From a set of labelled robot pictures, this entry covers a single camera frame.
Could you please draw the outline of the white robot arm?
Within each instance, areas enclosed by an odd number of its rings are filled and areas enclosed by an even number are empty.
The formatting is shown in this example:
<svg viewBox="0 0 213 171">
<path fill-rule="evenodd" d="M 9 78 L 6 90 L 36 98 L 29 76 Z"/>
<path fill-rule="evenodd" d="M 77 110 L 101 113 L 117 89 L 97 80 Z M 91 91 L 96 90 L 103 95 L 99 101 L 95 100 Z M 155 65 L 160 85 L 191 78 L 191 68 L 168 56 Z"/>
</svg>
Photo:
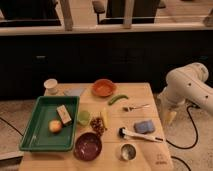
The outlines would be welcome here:
<svg viewBox="0 0 213 171">
<path fill-rule="evenodd" d="M 169 125 L 175 118 L 175 108 L 189 100 L 207 113 L 213 115 L 213 88 L 205 81 L 209 77 L 207 67 L 202 63 L 191 63 L 169 71 L 167 86 L 158 95 L 161 102 L 161 122 Z"/>
</svg>

